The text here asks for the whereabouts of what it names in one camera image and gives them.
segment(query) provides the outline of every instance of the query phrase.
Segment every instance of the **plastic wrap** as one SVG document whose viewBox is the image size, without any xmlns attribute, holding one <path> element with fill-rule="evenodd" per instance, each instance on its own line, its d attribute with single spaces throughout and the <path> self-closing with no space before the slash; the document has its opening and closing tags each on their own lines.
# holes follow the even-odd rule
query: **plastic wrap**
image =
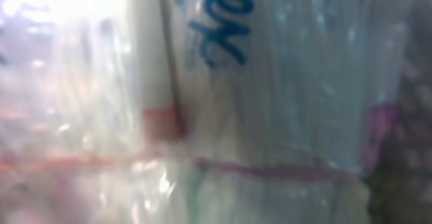
<svg viewBox="0 0 432 224">
<path fill-rule="evenodd" d="M 163 31 L 134 26 L 153 9 L 135 1 L 0 0 L 0 222 L 174 223 L 174 172 L 141 122 L 159 105 L 140 70 L 169 81 L 151 67 Z M 134 33 L 151 29 L 153 50 Z"/>
<path fill-rule="evenodd" d="M 359 172 L 396 97 L 409 0 L 171 0 L 194 155 Z"/>
</svg>

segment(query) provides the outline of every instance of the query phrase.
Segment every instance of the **blue logo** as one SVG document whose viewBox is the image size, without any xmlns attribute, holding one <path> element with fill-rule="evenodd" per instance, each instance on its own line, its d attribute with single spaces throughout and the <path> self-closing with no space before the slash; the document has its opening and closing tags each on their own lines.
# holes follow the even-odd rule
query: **blue logo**
<svg viewBox="0 0 432 224">
<path fill-rule="evenodd" d="M 214 44 L 230 54 L 240 65 L 246 64 L 245 54 L 229 39 L 233 36 L 248 36 L 250 28 L 223 17 L 215 11 L 215 7 L 232 15 L 248 15 L 254 11 L 253 0 L 204 0 L 203 7 L 207 15 L 218 23 L 218 26 L 210 28 L 201 22 L 191 21 L 189 27 L 203 36 L 199 51 L 205 63 L 210 68 L 223 65 L 211 59 L 209 55 L 209 46 Z"/>
</svg>

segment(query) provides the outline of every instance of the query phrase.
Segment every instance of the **brand name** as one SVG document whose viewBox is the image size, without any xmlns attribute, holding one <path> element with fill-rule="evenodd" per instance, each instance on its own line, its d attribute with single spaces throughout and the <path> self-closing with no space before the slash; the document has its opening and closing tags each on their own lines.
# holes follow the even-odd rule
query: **brand name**
<svg viewBox="0 0 432 224">
<path fill-rule="evenodd" d="M 209 46 L 216 45 L 229 54 L 240 65 L 246 64 L 248 62 L 247 57 L 241 49 L 230 41 L 230 38 L 235 36 L 248 36 L 250 34 L 250 28 L 226 18 L 217 11 L 222 11 L 223 13 L 234 16 L 246 16 L 254 11 L 253 0 L 204 0 L 203 9 L 217 24 L 216 28 L 206 26 L 202 22 L 195 20 L 189 22 L 189 27 L 202 34 L 199 53 L 205 63 L 211 68 L 223 64 L 211 58 Z"/>
</svg>

